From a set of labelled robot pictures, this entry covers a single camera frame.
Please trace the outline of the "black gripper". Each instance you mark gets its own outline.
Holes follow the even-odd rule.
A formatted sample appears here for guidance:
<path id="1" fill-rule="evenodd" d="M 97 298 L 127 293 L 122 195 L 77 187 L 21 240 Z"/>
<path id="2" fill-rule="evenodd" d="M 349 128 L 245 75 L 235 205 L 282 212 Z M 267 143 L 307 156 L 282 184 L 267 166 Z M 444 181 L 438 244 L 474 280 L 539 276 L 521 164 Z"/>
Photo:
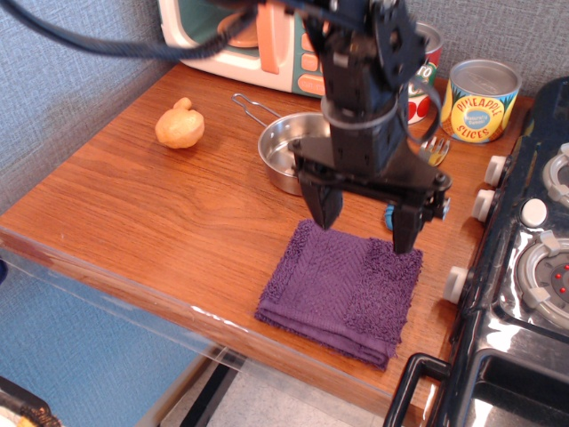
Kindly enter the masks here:
<path id="1" fill-rule="evenodd" d="M 328 98 L 321 108 L 330 136 L 289 144 L 312 219 L 330 229 L 341 213 L 344 192 L 391 203 L 394 251 L 410 253 L 424 224 L 446 217 L 450 176 L 411 152 L 399 100 L 371 114 L 343 109 Z"/>

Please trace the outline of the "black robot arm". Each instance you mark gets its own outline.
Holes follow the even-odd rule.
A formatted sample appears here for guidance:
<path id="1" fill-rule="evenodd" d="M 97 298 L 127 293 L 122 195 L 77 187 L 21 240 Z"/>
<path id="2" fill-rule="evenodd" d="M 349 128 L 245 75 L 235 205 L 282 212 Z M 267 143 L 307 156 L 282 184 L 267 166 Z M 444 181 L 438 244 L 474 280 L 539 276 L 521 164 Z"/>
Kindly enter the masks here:
<path id="1" fill-rule="evenodd" d="M 290 143 L 314 221 L 332 227 L 342 195 L 392 204 L 393 246 L 412 250 L 423 225 L 447 212 L 451 178 L 409 146 L 408 87 L 426 59 L 426 39 L 402 1 L 288 1 L 322 64 L 326 137 Z"/>

